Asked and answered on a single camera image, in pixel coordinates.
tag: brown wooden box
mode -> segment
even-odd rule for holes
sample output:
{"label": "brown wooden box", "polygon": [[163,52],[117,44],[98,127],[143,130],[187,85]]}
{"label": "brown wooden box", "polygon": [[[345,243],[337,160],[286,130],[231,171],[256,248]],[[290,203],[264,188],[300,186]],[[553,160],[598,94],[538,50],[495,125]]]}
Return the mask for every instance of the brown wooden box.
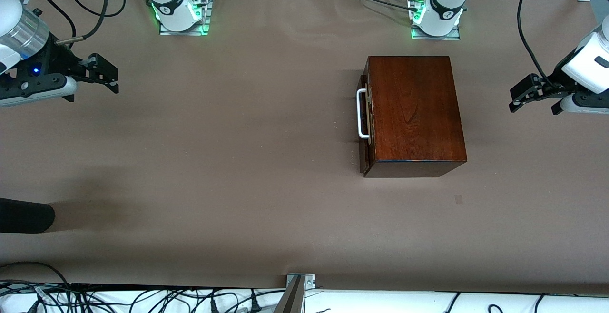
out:
{"label": "brown wooden box", "polygon": [[363,176],[438,177],[467,161],[450,58],[368,57],[363,88]]}

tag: metal mounting plate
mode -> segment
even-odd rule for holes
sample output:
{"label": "metal mounting plate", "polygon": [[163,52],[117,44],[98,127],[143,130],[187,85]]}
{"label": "metal mounting plate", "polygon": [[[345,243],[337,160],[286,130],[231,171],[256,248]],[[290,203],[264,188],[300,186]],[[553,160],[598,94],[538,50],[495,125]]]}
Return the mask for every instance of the metal mounting plate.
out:
{"label": "metal mounting plate", "polygon": [[424,33],[417,25],[411,25],[411,38],[412,39],[434,39],[434,40],[460,40],[459,27],[454,27],[450,33],[446,36],[429,36]]}
{"label": "metal mounting plate", "polygon": [[292,278],[294,278],[294,276],[297,276],[297,275],[304,275],[305,291],[308,291],[309,289],[315,289],[315,274],[300,274],[300,273],[287,274],[285,286],[287,287],[290,284],[290,282],[292,282]]}

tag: box handle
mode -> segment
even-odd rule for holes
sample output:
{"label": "box handle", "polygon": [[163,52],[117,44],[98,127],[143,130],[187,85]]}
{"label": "box handle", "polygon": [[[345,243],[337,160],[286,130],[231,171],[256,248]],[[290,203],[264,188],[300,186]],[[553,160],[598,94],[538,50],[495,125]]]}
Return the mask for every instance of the box handle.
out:
{"label": "box handle", "polygon": [[359,101],[359,95],[362,93],[364,93],[364,95],[366,94],[365,88],[357,90],[357,93],[355,95],[355,98],[357,99],[357,133],[359,133],[359,138],[370,139],[370,135],[364,135],[362,131],[362,109],[361,103]]}

